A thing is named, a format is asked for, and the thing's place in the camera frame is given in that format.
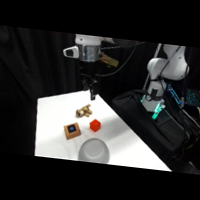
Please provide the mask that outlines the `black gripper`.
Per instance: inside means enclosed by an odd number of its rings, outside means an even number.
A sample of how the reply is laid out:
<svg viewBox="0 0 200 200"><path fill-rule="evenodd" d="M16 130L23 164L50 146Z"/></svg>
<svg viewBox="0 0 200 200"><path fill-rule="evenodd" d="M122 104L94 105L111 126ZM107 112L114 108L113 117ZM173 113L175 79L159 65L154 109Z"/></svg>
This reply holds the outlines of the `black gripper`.
<svg viewBox="0 0 200 200"><path fill-rule="evenodd" d="M81 82L84 85L83 90L91 90L90 99L91 101L95 100L95 92L92 90L94 85L97 83L96 80L96 62L80 62L80 73L81 73Z"/></svg>

